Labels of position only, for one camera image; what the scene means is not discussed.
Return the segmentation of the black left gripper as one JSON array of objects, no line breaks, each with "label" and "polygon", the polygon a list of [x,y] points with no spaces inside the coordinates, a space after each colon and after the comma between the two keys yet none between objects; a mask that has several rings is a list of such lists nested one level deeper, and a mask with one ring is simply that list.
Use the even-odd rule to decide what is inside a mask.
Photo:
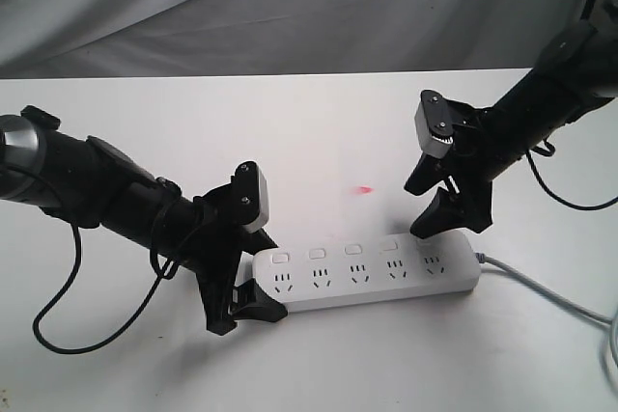
[{"label": "black left gripper", "polygon": [[179,267],[197,279],[207,328],[217,335],[238,320],[275,323],[286,307],[250,279],[235,280],[242,253],[278,247],[264,229],[248,233],[237,221],[232,180],[188,200],[174,182],[157,178],[109,143],[84,141],[55,130],[42,133],[44,157],[37,169],[37,205],[83,229],[98,226],[149,251],[157,278]]}]

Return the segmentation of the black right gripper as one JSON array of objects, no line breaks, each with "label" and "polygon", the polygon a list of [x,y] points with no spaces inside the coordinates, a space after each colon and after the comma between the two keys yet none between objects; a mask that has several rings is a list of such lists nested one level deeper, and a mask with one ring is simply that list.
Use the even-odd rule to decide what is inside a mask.
[{"label": "black right gripper", "polygon": [[[460,228],[486,229],[492,222],[492,181],[555,130],[612,98],[612,34],[588,22],[560,33],[499,101],[457,125],[448,157],[460,193],[439,187],[410,233],[430,238]],[[404,189],[422,195],[443,179],[441,159],[423,153]]]}]

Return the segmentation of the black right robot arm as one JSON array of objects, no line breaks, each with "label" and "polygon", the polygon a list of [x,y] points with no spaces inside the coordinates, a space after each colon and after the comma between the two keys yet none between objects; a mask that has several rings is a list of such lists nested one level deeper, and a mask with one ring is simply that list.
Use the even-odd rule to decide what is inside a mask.
[{"label": "black right robot arm", "polygon": [[420,94],[414,123],[422,155],[405,183],[436,190],[410,233],[429,238],[492,224],[492,182],[515,162],[551,157],[549,136],[617,97],[617,35],[581,19],[556,35],[532,69],[494,105],[475,108],[437,91]]}]

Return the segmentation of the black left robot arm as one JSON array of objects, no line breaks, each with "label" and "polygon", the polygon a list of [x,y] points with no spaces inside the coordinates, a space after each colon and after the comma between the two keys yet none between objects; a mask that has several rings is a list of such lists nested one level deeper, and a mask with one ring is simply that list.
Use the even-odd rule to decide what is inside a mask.
[{"label": "black left robot arm", "polygon": [[32,105],[1,118],[1,197],[35,206],[79,229],[105,229],[149,251],[164,279],[164,257],[197,278],[208,331],[225,335],[240,320],[276,322],[288,311],[254,280],[236,283],[242,254],[275,248],[265,232],[267,182],[254,161],[228,183],[187,199],[176,183],[155,177],[94,136],[78,140],[58,118]]}]

